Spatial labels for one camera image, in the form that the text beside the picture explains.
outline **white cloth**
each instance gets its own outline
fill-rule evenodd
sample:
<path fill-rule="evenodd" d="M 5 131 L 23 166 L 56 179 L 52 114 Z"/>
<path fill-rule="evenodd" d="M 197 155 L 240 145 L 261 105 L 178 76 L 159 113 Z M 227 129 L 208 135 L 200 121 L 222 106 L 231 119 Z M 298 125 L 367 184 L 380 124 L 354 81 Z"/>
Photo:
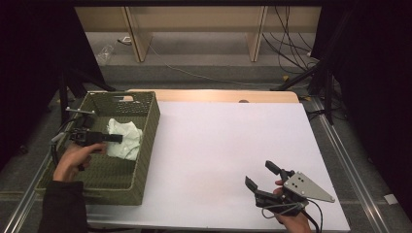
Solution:
<path fill-rule="evenodd" d="M 118 123 L 113 118 L 109 120 L 107 130 L 109 134 L 121 134 L 123 136 L 121 143 L 107 143 L 107 154 L 112 157 L 136 160 L 143 135 L 142 130 L 138 129 L 132 121 L 129 123 Z"/>

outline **wicker basket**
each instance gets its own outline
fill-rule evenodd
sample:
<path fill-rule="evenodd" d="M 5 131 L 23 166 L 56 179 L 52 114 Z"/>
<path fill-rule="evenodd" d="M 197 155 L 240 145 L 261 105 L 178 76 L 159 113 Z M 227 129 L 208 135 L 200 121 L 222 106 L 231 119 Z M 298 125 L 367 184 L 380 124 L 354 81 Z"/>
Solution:
<path fill-rule="evenodd" d="M 120 123 L 132 121 L 143 130 L 136 161 L 124 160 L 102 154 L 92 154 L 91 166 L 77 176 L 85 185 L 84 196 L 88 204 L 128 205 L 142 204 L 146 177 L 151 160 L 160 111 L 154 92 L 91 92 L 85 97 L 80 110 L 95 111 L 97 117 L 91 131 L 107 133 L 110 118 Z M 61 156 L 69 136 L 57 145 Z M 54 165 L 50 161 L 36 191 L 44 195 L 52 180 Z"/>

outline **black cable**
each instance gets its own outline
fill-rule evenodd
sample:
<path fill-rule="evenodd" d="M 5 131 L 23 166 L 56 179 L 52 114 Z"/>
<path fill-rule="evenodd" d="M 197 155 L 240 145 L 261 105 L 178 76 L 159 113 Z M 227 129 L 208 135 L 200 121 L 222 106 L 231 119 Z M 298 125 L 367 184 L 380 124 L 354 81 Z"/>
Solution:
<path fill-rule="evenodd" d="M 335 109 L 331 109 L 332 111 L 336 111 L 336 110 L 339 110 L 340 108 L 335 108 Z M 323 114 L 325 112 L 325 110 L 316 110 L 316 111 L 313 111 L 313 112 L 308 112 L 308 111 L 306 111 L 306 114 L 310 114 L 310 115 L 312 115 L 312 114 Z"/>
<path fill-rule="evenodd" d="M 321 207 L 316 202 L 314 202 L 312 200 L 308 200 L 308 201 L 315 204 L 315 206 L 318 207 L 319 213 L 321 213 L 321 231 L 320 232 L 322 232 L 322 228 L 323 228 L 323 225 L 324 225 L 324 214 L 322 213 Z"/>
<path fill-rule="evenodd" d="M 305 110 L 305 112 L 306 112 L 306 115 L 308 116 L 309 121 L 312 121 L 312 119 L 314 119 L 314 118 L 316 118 L 316 117 L 318 117 L 318 116 L 325 113 L 324 110 L 318 110 L 318 111 L 313 111 L 313 112 L 307 112 Z"/>
<path fill-rule="evenodd" d="M 68 123 L 70 123 L 72 121 L 75 121 L 75 120 L 76 120 L 76 118 L 71 118 L 71 119 L 66 120 L 66 122 L 62 123 L 60 125 L 60 127 L 58 128 L 58 131 L 57 131 L 56 135 L 61 132 L 61 130 L 64 128 L 64 126 L 66 126 Z"/>
<path fill-rule="evenodd" d="M 302 61 L 302 63 L 305 65 L 306 69 L 308 69 L 308 67 L 306 66 L 305 61 L 302 59 L 302 57 L 300 56 L 299 52 L 297 51 L 297 48 L 296 48 L 296 46 L 294 45 L 294 42 L 293 42 L 293 40 L 292 40 L 292 38 L 290 37 L 290 34 L 289 34 L 289 16 L 290 16 L 290 15 L 291 15 L 291 7 L 287 6 L 287 7 L 286 7 L 286 29 L 287 29 L 289 44 L 291 45 L 291 46 L 290 46 L 291 52 L 292 52 L 292 54 L 293 54 L 294 60 L 295 60 L 297 63 L 299 63 L 299 62 L 297 61 L 295 55 L 294 55 L 294 52 L 293 52 L 293 49 L 292 49 L 292 48 L 294 48 L 294 51 L 296 52 L 297 56 L 300 58 L 300 60 Z"/>
<path fill-rule="evenodd" d="M 287 207 L 287 206 L 291 206 L 289 209 L 286 209 L 285 211 L 283 211 L 283 212 L 281 212 L 281 213 L 278 213 L 278 215 L 284 215 L 284 214 L 286 214 L 287 212 L 289 212 L 289 211 L 292 211 L 292 210 L 294 210 L 294 209 L 296 209 L 296 208 L 299 208 L 300 207 L 300 204 L 299 203 L 290 203 L 290 204 L 279 204 L 279 205 L 271 205 L 271 206 L 267 206 L 267 207 L 262 207 L 261 208 L 261 214 L 264 216 L 264 218 L 266 218 L 266 219 L 271 219 L 271 218 L 273 218 L 273 217 L 276 217 L 276 215 L 273 215 L 273 216 L 266 216 L 265 214 L 264 214 L 264 211 L 265 210 L 268 210 L 269 211 L 269 209 L 271 209 L 271 208 L 275 208 L 275 207 Z"/>
<path fill-rule="evenodd" d="M 300 32 L 298 32 L 297 34 L 299 35 L 300 39 L 302 39 L 302 42 L 305 43 L 305 45 L 306 45 L 310 50 L 312 50 L 312 47 L 310 47 L 310 46 L 306 43 L 305 39 L 303 39 L 302 35 L 300 35 Z"/>
<path fill-rule="evenodd" d="M 279 50 L 281 50 L 283 41 L 284 41 L 284 39 L 285 39 L 285 35 L 288 36 L 288 39 L 289 39 L 290 44 L 295 47 L 295 45 L 294 45 L 294 43 L 293 43 L 293 41 L 292 41 L 292 38 L 291 38 L 291 36 L 290 36 L 290 34 L 289 34 L 289 15 L 290 15 L 290 12 L 291 12 L 291 7 L 286 7 L 286 26 L 285 26 L 285 24 L 283 23 L 282 18 L 281 18 L 281 16 L 279 15 L 279 12 L 278 12 L 278 9 L 277 9 L 276 6 L 275 6 L 275 11 L 276 11 L 276 14 L 277 14 L 277 16 L 278 16 L 278 19 L 281 21 L 281 24 L 282 24 L 283 29 L 284 29 L 284 36 L 283 36 L 283 38 L 282 38 L 282 42 L 281 42 L 281 46 L 279 47 Z M 300 60 L 302 60 L 303 64 L 305 64 L 305 67 L 306 67 L 306 69 L 307 69 L 306 63 L 303 61 L 302 57 L 299 55 L 299 53 L 297 52 L 297 49 L 296 49 L 296 48 L 295 48 L 295 51 L 296 51 L 297 55 L 299 56 Z M 292 52 L 292 55 L 293 55 L 295 61 L 298 63 L 297 58 L 295 57 L 294 52 L 293 52 L 293 50 L 292 50 L 292 47 L 291 47 L 291 52 Z"/>
<path fill-rule="evenodd" d="M 307 214 L 307 212 L 305 212 L 304 210 L 302 210 L 302 213 L 303 213 L 303 215 L 306 216 L 306 217 L 312 222 L 312 224 L 315 226 L 316 232 L 317 232 L 317 233 L 321 233 L 322 231 L 319 230 L 318 223 L 317 223 L 314 219 L 312 219 L 312 217 L 309 216 L 309 214 Z"/>
<path fill-rule="evenodd" d="M 270 35 L 272 36 L 272 38 L 273 38 L 275 41 L 281 42 L 281 40 L 279 40 L 278 38 L 276 38 L 271 32 L 270 32 Z M 305 48 L 302 48 L 302 47 L 299 47 L 299 46 L 293 46 L 293 47 L 298 48 L 298 49 L 300 49 L 300 50 L 304 50 L 304 51 L 310 51 L 310 50 L 308 50 L 308 49 L 305 49 Z"/>
<path fill-rule="evenodd" d="M 276 52 L 278 53 L 278 55 L 283 56 L 283 57 L 284 57 L 285 59 L 287 59 L 289 62 L 291 62 L 291 63 L 294 64 L 295 66 L 299 67 L 299 68 L 302 69 L 303 71 L 305 71 L 305 69 L 304 69 L 303 67 L 301 67 L 299 64 L 296 64 L 295 62 L 293 62 L 292 60 L 290 60 L 288 57 L 286 57 L 283 53 L 281 53 L 279 50 L 277 50 L 277 49 L 267 40 L 267 38 L 264 36 L 264 34 L 262 34 L 262 36 L 263 36 L 263 39 L 266 41 L 267 45 L 269 45 L 269 47 L 270 47 L 271 49 L 273 49 L 274 51 L 276 51 Z M 286 72 L 288 72 L 288 73 L 300 75 L 300 73 L 295 73 L 295 72 L 292 72 L 292 71 L 287 71 L 287 70 L 285 70 L 285 69 L 283 69 L 283 70 L 286 71 Z"/>

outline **hand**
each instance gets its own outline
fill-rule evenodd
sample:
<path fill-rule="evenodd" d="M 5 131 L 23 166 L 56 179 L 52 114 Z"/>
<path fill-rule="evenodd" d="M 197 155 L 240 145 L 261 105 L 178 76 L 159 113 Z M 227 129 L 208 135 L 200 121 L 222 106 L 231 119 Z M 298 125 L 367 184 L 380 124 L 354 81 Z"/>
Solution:
<path fill-rule="evenodd" d="M 276 181 L 275 184 L 283 185 L 282 181 Z M 274 194 L 282 193 L 282 188 L 278 187 L 273 190 Z M 291 233 L 309 233 L 312 232 L 309 227 L 308 218 L 303 214 L 299 213 L 297 216 L 281 216 L 275 214 L 276 219 L 282 224 L 285 225 L 286 229 L 288 229 Z"/>
<path fill-rule="evenodd" d="M 82 165 L 85 168 L 90 166 L 90 154 L 94 150 L 100 150 L 99 153 L 105 154 L 106 145 L 94 144 L 88 147 L 81 147 L 74 143 L 70 144 L 55 168 L 53 180 L 65 183 L 72 182 L 79 173 L 79 165 Z"/>

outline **metal rail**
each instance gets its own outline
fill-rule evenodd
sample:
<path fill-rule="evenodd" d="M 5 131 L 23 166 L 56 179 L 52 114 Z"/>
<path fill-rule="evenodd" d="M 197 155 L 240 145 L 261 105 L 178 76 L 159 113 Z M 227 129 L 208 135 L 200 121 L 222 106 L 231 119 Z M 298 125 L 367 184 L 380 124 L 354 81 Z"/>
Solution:
<path fill-rule="evenodd" d="M 33 206 L 34 201 L 36 200 L 36 193 L 34 191 L 34 188 L 44 171 L 45 165 L 50 160 L 50 158 L 50 153 L 48 153 L 48 155 L 45 157 L 42 164 L 40 165 L 39 170 L 37 170 L 37 173 L 31 181 L 29 187 L 24 192 L 24 195 L 18 203 L 15 211 L 12 213 L 9 222 L 7 223 L 6 228 L 4 229 L 5 233 L 17 233 L 23 226 L 24 221 L 31 210 L 31 207 Z"/>
<path fill-rule="evenodd" d="M 316 110 L 322 110 L 323 105 L 318 97 L 313 98 L 313 106 Z M 342 141 L 339 138 L 335 128 L 333 125 L 330 125 L 325 116 L 320 116 L 321 123 L 327 133 L 327 136 L 332 143 L 336 155 L 341 162 L 349 181 L 351 182 L 352 187 L 354 188 L 355 193 L 357 194 L 360 203 L 363 207 L 364 212 L 366 213 L 367 218 L 375 232 L 382 232 L 382 233 L 389 233 L 390 230 L 383 220 L 381 212 L 379 211 L 378 206 L 373 201 L 370 192 L 368 191 L 367 187 L 365 186 L 363 180 L 361 179 L 358 170 L 356 169 L 354 163 L 352 162 L 351 157 L 349 156 L 348 152 L 346 151 L 345 147 L 343 146 Z"/>

